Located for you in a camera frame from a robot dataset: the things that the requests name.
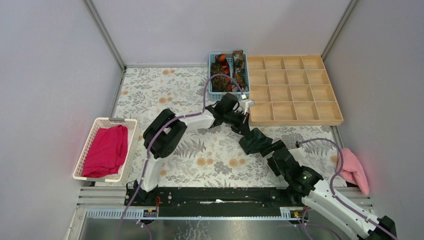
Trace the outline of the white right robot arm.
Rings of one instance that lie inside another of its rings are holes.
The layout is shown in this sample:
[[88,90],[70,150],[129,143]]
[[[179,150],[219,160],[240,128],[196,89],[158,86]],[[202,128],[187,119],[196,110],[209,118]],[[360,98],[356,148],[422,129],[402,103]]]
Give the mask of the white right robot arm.
[[287,182],[286,198],[293,206],[301,204],[312,208],[327,218],[351,239],[395,240],[397,239],[394,221],[388,217],[378,217],[339,193],[331,183],[312,168],[300,165],[305,157],[300,149],[287,149],[282,141],[277,141],[260,149],[267,158],[267,164],[278,176]]

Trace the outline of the dark green leaf tie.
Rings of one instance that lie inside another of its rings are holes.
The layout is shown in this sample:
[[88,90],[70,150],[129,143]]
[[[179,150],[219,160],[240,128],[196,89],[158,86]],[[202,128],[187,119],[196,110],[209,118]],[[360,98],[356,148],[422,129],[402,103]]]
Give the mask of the dark green leaf tie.
[[260,153],[263,149],[271,146],[273,139],[255,127],[250,131],[250,135],[243,136],[238,143],[244,153],[250,155]]

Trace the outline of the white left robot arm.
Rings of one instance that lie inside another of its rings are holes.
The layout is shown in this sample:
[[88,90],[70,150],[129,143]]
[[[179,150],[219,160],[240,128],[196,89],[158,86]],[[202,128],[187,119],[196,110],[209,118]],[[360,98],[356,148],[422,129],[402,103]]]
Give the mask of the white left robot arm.
[[164,109],[143,133],[147,160],[144,163],[136,199],[144,206],[155,200],[159,174],[165,158],[177,148],[186,132],[211,129],[222,124],[243,137],[252,136],[249,126],[248,110],[255,101],[242,96],[242,100],[231,93],[226,93],[219,101],[204,105],[201,112],[185,113],[177,116],[169,108]]

